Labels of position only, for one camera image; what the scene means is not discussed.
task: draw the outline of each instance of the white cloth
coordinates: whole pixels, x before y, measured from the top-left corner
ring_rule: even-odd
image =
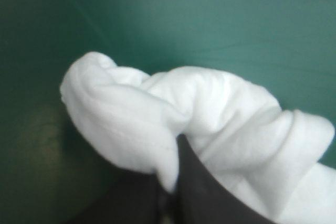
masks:
[[[231,73],[180,67],[152,76],[91,52],[61,85],[79,132],[115,165],[157,173],[167,191],[183,133],[202,163],[242,202],[286,224],[332,224],[336,170],[317,163],[332,124],[282,111],[263,87]]]

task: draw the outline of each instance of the crumpled fabric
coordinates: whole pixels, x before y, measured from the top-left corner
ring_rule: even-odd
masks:
[[[169,192],[182,133],[216,180],[259,214],[276,223],[334,223],[336,170],[318,163],[333,125],[283,111],[261,86],[201,67],[150,76],[90,52],[72,64],[60,91],[98,153],[121,168],[156,173]]]

